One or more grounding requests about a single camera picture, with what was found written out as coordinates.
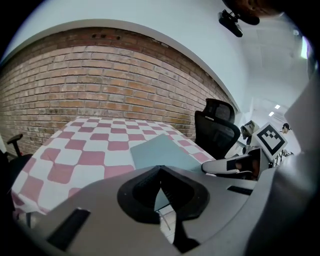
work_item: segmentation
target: white wall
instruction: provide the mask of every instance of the white wall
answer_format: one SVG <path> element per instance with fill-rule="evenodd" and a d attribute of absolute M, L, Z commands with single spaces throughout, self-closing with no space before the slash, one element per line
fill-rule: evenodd
<path fill-rule="evenodd" d="M 24 22 L 2 60 L 59 31 L 92 26 L 131 30 L 195 61 L 240 109 L 247 66 L 239 38 L 218 22 L 225 8 L 221 0 L 47 0 Z"/>

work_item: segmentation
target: table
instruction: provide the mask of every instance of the table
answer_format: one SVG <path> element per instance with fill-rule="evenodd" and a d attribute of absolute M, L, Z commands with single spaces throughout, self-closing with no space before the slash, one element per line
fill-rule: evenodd
<path fill-rule="evenodd" d="M 130 148 L 161 134 L 201 164 L 214 160 L 167 123 L 77 117 L 52 135 L 17 177 L 12 187 L 16 209 L 46 214 L 93 182 L 134 171 Z"/>

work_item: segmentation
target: white floor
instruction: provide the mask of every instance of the white floor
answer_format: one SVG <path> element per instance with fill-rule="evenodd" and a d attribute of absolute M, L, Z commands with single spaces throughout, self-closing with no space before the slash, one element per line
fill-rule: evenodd
<path fill-rule="evenodd" d="M 175 239 L 176 231 L 176 212 L 171 205 L 159 210 L 161 213 L 160 230 L 168 241 L 172 244 Z"/>

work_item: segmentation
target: ceiling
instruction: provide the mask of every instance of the ceiling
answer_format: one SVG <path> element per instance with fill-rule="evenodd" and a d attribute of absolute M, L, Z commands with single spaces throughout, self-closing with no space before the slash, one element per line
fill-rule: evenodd
<path fill-rule="evenodd" d="M 262 99 L 262 98 L 254 98 L 253 99 L 253 110 L 262 113 L 265 116 L 268 116 L 270 112 L 274 112 L 271 118 L 276 119 L 277 121 L 281 121 L 286 123 L 285 113 L 287 112 L 288 108 L 285 106 L 280 106 L 279 109 L 276 109 L 275 106 L 277 105 L 276 102 Z"/>
<path fill-rule="evenodd" d="M 250 76 L 276 81 L 299 95 L 308 76 L 307 60 L 301 57 L 302 36 L 294 35 L 295 25 L 285 15 L 261 19 L 257 26 L 242 21 L 239 25 Z"/>

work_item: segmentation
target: light blue paper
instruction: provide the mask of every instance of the light blue paper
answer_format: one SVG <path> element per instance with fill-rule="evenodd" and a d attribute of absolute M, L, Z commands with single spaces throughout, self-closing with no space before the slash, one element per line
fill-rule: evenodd
<path fill-rule="evenodd" d="M 177 144 L 164 134 L 161 134 L 142 144 L 133 146 L 131 155 L 135 168 L 142 169 L 150 166 L 173 166 L 191 172 L 201 172 L 201 164 L 186 154 Z M 160 189 L 154 210 L 161 209 L 169 204 L 163 191 Z"/>

